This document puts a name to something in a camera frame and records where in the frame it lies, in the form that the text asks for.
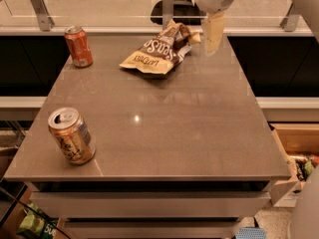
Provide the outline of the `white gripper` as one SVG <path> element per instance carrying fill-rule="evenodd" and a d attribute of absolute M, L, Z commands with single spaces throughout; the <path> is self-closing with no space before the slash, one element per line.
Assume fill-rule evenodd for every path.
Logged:
<path fill-rule="evenodd" d="M 234 0 L 193 0 L 197 7 L 209 13 L 201 21 L 205 53 L 212 56 L 218 50 L 225 27 L 225 14 Z"/>

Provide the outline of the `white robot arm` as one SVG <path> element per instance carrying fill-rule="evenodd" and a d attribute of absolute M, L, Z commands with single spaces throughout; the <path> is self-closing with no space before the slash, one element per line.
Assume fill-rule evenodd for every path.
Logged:
<path fill-rule="evenodd" d="M 207 14 L 201 21 L 205 53 L 219 48 L 224 29 L 224 11 L 233 0 L 192 0 Z M 319 0 L 291 0 L 319 41 Z M 311 172 L 297 199 L 287 226 L 287 239 L 319 239 L 319 165 Z"/>

